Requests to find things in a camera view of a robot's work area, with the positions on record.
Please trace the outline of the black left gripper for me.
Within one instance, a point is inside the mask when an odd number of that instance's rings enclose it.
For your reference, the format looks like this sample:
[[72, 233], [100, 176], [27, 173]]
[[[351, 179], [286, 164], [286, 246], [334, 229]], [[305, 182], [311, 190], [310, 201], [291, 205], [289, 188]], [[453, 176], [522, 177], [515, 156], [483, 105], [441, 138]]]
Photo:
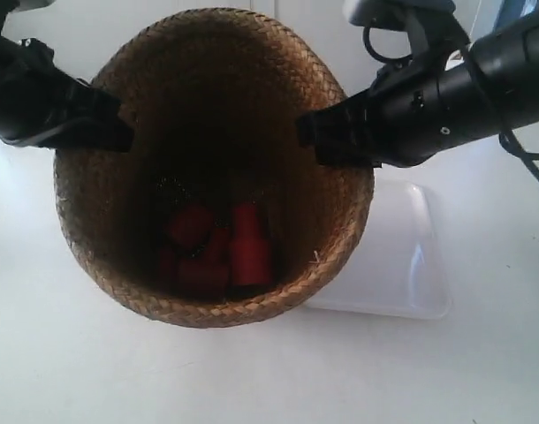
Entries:
[[0, 140], [17, 148], [128, 152], [133, 129], [119, 100], [57, 68], [54, 50], [0, 35]]

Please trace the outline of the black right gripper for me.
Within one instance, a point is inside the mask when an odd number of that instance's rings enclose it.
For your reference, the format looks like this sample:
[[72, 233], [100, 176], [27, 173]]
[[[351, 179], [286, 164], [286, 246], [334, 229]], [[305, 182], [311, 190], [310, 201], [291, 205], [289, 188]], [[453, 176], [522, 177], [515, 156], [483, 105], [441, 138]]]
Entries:
[[370, 89], [343, 104], [295, 120], [299, 142], [331, 168], [412, 167], [434, 154], [495, 133], [464, 64], [423, 75], [382, 93]]

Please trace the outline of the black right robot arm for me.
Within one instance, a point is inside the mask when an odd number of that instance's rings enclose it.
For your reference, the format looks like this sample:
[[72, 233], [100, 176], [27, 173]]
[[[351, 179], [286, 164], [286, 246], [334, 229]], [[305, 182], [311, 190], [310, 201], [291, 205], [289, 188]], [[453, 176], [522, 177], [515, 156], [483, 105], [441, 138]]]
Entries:
[[414, 167], [433, 155], [539, 122], [539, 11], [471, 42], [451, 17], [420, 13], [411, 52], [366, 90], [297, 120], [299, 143], [332, 167]]

